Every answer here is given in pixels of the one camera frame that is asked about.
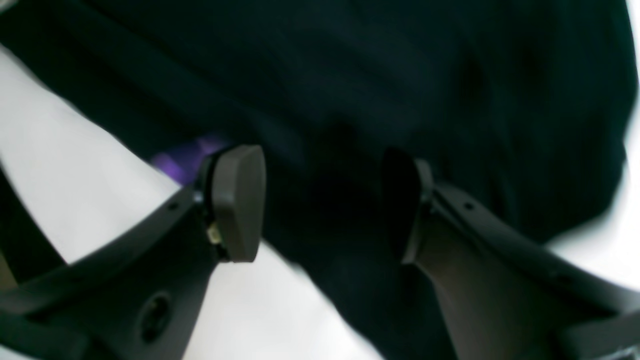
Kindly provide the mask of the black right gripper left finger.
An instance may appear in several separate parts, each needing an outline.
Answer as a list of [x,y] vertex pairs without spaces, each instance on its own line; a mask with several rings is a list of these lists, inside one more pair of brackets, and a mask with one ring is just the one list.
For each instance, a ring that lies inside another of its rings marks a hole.
[[36,360],[180,360],[219,263],[262,237],[259,145],[202,161],[197,181],[121,237],[1,294],[1,345]]

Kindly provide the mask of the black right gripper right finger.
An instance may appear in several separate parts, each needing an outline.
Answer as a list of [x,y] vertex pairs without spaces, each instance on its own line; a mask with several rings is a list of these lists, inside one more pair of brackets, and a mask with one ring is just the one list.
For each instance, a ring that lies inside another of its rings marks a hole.
[[434,286],[460,360],[637,360],[638,291],[526,239],[398,148],[382,159],[388,239]]

